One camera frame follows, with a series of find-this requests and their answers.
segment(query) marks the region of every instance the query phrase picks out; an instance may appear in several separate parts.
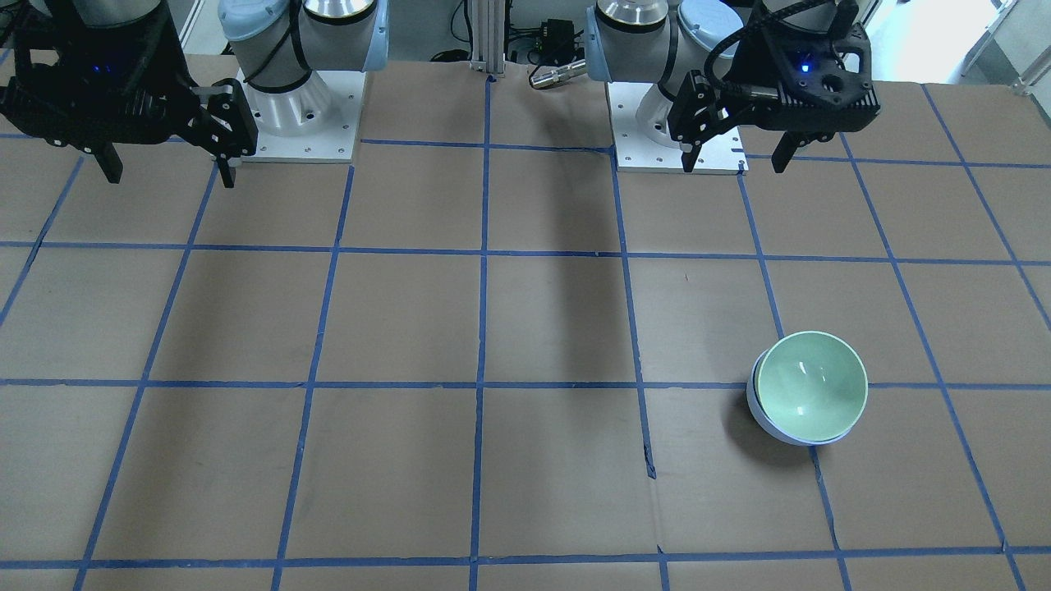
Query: wall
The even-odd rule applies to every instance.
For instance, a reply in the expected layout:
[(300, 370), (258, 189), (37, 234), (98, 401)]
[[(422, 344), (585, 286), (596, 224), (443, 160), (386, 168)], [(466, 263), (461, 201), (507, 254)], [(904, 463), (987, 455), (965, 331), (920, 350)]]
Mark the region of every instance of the wall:
[[(389, 0), (391, 59), (426, 61), (438, 52), (468, 48), (449, 34), (449, 18), (459, 0)], [(572, 20), (583, 28), (584, 9), (594, 0), (515, 0), (511, 21), (519, 27), (539, 26), (549, 18)], [(462, 13), (456, 15), (456, 34), (467, 37)]]

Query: blue joint cap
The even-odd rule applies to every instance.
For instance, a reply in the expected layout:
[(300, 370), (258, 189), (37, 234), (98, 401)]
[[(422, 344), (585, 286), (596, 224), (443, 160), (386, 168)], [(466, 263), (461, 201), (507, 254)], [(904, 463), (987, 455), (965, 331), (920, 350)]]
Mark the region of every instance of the blue joint cap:
[(387, 26), (387, 0), (376, 0), (376, 21), (372, 28), (372, 40), (369, 42), (369, 53), (365, 55), (365, 65), (362, 72), (375, 72), (387, 67), (387, 55), (390, 47), (390, 27)]
[[(712, 52), (720, 41), (744, 26), (741, 17), (719, 0), (682, 0), (679, 5), (679, 26), (695, 43)], [(719, 57), (731, 60), (737, 43)]]
[(221, 0), (219, 22), (229, 41), (251, 39), (288, 11), (288, 0)]
[(584, 59), (588, 60), (588, 77), (597, 82), (613, 82), (610, 75), (610, 64), (605, 61), (602, 50), (602, 37), (599, 34), (598, 20), (595, 18), (595, 6), (588, 7), (584, 23)]

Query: bowl rim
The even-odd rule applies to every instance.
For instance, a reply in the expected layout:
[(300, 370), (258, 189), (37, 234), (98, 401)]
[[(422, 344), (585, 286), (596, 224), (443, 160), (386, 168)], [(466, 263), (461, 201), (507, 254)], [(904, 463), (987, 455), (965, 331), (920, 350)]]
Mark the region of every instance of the bowl rim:
[[(862, 378), (864, 379), (864, 383), (865, 383), (865, 391), (864, 391), (864, 394), (862, 396), (861, 406), (858, 408), (858, 412), (854, 414), (854, 416), (850, 420), (850, 423), (848, 425), (846, 425), (846, 427), (844, 427), (843, 429), (837, 431), (836, 434), (833, 434), (833, 435), (831, 435), (829, 437), (825, 437), (823, 440), (809, 440), (808, 437), (799, 437), (799, 436), (797, 436), (796, 434), (791, 433), (789, 430), (785, 429), (781, 424), (779, 424), (778, 421), (769, 413), (769, 411), (766, 410), (766, 407), (763, 404), (764, 401), (763, 401), (763, 392), (762, 392), (762, 389), (760, 388), (760, 378), (763, 374), (763, 368), (766, 366), (766, 362), (770, 359), (770, 354), (778, 347), (780, 347), (785, 342), (787, 342), (787, 341), (789, 341), (791, 339), (796, 339), (796, 338), (798, 338), (798, 337), (800, 337), (802, 334), (820, 334), (822, 337), (827, 337), (829, 339), (832, 339), (833, 341), (837, 341), (841, 345), (843, 345), (844, 347), (846, 347), (846, 349), (848, 351), (850, 351), (850, 353), (853, 355), (854, 360), (858, 361), (858, 366), (861, 367)], [(843, 339), (840, 339), (839, 337), (837, 337), (834, 334), (830, 334), (830, 333), (824, 332), (822, 330), (801, 330), (799, 332), (792, 332), (791, 334), (787, 334), (783, 339), (779, 340), (777, 343), (774, 344), (774, 346), (771, 346), (769, 349), (767, 349), (766, 352), (763, 354), (763, 359), (759, 362), (759, 366), (756, 368), (756, 371), (755, 371), (754, 375), (751, 376), (751, 380), (754, 381), (753, 387), (756, 389), (756, 400), (759, 402), (759, 406), (760, 406), (760, 408), (762, 408), (763, 413), (766, 415), (766, 417), (782, 433), (784, 433), (784, 434), (786, 434), (786, 435), (788, 435), (790, 437), (800, 440), (800, 441), (828, 441), (828, 440), (832, 440), (834, 437), (840, 436), (842, 433), (844, 433), (846, 431), (849, 431), (850, 429), (852, 429), (854, 427), (854, 425), (858, 424), (858, 421), (861, 419), (862, 413), (865, 411), (865, 407), (868, 405), (868, 370), (865, 369), (865, 364), (861, 361), (861, 355), (859, 355), (858, 351), (856, 351), (854, 348), (851, 347), (850, 344), (847, 343), (846, 341), (844, 341)]]

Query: white bowl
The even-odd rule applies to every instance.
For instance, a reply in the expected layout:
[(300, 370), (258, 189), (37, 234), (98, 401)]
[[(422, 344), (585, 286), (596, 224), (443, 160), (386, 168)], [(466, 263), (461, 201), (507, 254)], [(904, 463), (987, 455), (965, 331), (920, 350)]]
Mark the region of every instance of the white bowl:
[(748, 410), (751, 411), (751, 415), (756, 419), (756, 422), (759, 423), (759, 426), (762, 427), (764, 431), (774, 436), (774, 439), (780, 442), (784, 442), (786, 444), (798, 445), (798, 446), (828, 445), (830, 443), (838, 442), (843, 437), (847, 436), (847, 433), (850, 432), (850, 429), (847, 429), (843, 433), (840, 433), (839, 436), (827, 441), (811, 442), (807, 440), (794, 437), (785, 433), (781, 429), (778, 429), (777, 425), (770, 422), (770, 417), (766, 415), (766, 411), (763, 410), (763, 406), (759, 402), (759, 395), (757, 395), (756, 393), (756, 372), (759, 369), (759, 364), (763, 361), (763, 358), (766, 356), (767, 352), (769, 352), (769, 349), (763, 351), (763, 353), (759, 355), (759, 359), (756, 360), (756, 363), (751, 366), (751, 374), (748, 375), (748, 382), (745, 385), (745, 392), (747, 393), (747, 399), (748, 399)]

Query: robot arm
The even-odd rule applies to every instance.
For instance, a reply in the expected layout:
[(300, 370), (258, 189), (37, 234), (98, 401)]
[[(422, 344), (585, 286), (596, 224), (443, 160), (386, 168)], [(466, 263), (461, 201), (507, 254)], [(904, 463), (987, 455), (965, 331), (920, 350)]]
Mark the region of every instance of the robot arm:
[[(201, 86), (190, 77), (162, 0), (30, 0), (8, 30), (16, 74), (0, 86), (0, 114), (24, 134), (94, 156), (111, 183), (123, 171), (114, 143), (178, 135), (215, 156), (227, 187), (230, 159), (255, 151), (241, 84)], [(58, 61), (34, 63), (33, 49), (51, 49)]]
[(858, 0), (755, 0), (744, 25), (719, 0), (599, 0), (588, 9), (588, 70), (655, 84), (644, 104), (683, 151), (683, 170), (707, 141), (755, 124), (784, 131), (772, 155), (781, 172), (799, 147), (861, 130), (880, 111), (858, 14)]

